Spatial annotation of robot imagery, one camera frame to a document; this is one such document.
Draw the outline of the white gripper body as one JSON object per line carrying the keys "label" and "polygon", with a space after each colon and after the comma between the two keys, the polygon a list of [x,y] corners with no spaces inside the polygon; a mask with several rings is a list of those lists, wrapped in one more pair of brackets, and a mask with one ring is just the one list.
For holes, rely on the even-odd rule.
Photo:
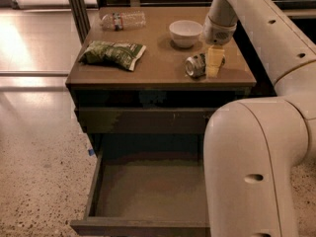
{"label": "white gripper body", "polygon": [[232,26],[218,25],[209,16],[206,16],[202,34],[207,44],[225,45],[231,41],[236,28],[236,24]]}

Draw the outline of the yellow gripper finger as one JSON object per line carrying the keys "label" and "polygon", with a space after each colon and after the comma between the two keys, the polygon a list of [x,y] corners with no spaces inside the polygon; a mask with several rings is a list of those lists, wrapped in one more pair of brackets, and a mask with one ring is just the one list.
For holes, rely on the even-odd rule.
{"label": "yellow gripper finger", "polygon": [[207,50],[205,62],[206,77],[216,77],[220,67],[225,63],[225,54],[223,47],[221,45],[212,45]]}

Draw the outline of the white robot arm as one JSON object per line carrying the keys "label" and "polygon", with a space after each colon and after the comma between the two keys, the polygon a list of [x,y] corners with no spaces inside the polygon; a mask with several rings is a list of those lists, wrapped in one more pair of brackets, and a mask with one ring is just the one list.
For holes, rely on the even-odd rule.
{"label": "white robot arm", "polygon": [[218,109],[204,134],[211,237],[299,237],[292,167],[315,155],[315,45],[272,0],[214,0],[205,26],[239,20],[276,91]]}

